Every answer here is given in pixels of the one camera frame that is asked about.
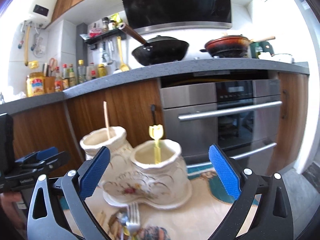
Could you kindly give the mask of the person's left hand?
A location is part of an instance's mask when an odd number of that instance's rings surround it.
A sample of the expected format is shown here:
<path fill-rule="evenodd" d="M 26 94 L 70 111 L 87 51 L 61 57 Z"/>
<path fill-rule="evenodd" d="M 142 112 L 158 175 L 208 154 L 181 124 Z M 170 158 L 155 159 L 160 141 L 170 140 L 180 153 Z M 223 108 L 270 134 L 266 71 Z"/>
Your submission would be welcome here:
<path fill-rule="evenodd" d="M 15 202 L 20 202 L 22 196 L 19 192 L 4 192 L 1 193 L 1 207 L 7 217 L 10 219 L 14 227 L 18 230 L 25 229 L 25 223 L 14 208 Z"/>

